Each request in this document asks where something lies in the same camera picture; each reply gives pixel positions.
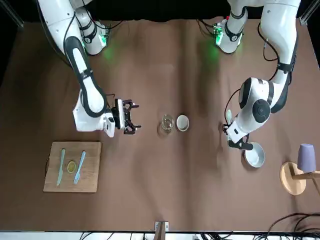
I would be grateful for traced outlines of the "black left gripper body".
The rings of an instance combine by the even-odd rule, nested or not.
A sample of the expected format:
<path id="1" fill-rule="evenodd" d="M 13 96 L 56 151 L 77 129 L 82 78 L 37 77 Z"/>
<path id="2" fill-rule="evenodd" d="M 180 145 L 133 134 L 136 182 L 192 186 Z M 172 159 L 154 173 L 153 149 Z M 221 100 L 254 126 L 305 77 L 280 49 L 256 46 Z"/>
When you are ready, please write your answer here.
<path id="1" fill-rule="evenodd" d="M 243 141 L 243 139 L 240 139 L 236 143 L 234 143 L 232 140 L 228 140 L 227 143 L 230 148 L 235 148 L 235 149 L 245 150 L 245 151 L 253 150 L 253 144 L 245 142 Z"/>

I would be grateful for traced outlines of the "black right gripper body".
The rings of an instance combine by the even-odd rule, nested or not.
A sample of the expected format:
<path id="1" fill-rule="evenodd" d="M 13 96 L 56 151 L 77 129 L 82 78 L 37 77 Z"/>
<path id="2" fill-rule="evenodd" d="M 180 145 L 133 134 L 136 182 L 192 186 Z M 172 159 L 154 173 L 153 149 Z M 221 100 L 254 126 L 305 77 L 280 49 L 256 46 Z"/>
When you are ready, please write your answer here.
<path id="1" fill-rule="evenodd" d="M 126 99 L 123 100 L 123 112 L 124 112 L 124 127 L 127 129 L 130 126 L 131 122 L 131 108 L 132 108 L 132 100 L 131 99 Z"/>

